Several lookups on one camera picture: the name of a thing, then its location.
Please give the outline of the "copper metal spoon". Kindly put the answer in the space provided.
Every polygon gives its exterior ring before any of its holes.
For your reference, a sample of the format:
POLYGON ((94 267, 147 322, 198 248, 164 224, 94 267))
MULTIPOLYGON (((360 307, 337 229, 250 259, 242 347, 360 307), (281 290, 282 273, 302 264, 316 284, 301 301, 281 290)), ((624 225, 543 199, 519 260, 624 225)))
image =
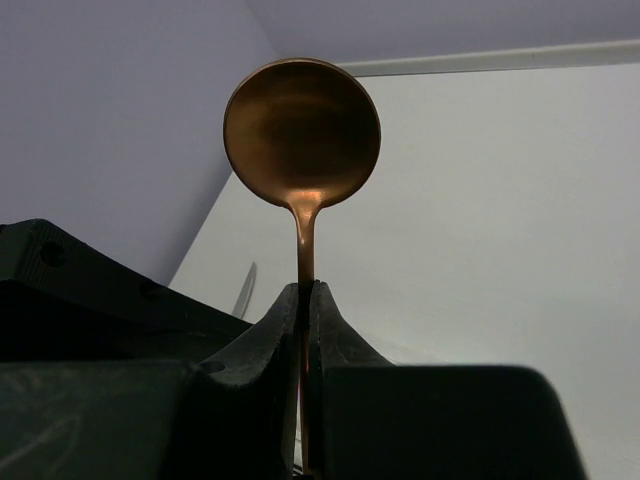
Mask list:
POLYGON ((224 147, 240 181, 296 222, 301 333, 300 426, 305 473, 321 478, 321 428, 312 385, 310 302, 319 212, 355 194, 381 147, 374 102, 345 70, 311 58, 267 64, 234 91, 224 115, 224 147))

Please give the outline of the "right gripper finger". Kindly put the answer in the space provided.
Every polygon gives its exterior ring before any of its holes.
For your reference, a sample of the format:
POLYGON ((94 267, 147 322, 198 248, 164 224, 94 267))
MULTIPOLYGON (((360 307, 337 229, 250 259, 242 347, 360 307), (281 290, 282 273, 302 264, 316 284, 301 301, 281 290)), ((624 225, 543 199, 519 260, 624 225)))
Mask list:
POLYGON ((327 283, 307 300, 307 469, 316 479, 391 479, 397 368, 344 319, 327 283))

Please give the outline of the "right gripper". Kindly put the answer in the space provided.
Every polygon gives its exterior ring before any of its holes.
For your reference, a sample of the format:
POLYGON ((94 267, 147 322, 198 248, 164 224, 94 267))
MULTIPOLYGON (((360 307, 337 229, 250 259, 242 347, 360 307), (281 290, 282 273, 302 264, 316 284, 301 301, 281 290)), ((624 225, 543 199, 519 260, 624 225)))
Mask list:
POLYGON ((187 479, 294 476, 300 303, 243 320, 56 225, 1 228, 1 475, 155 479, 180 400, 187 479))

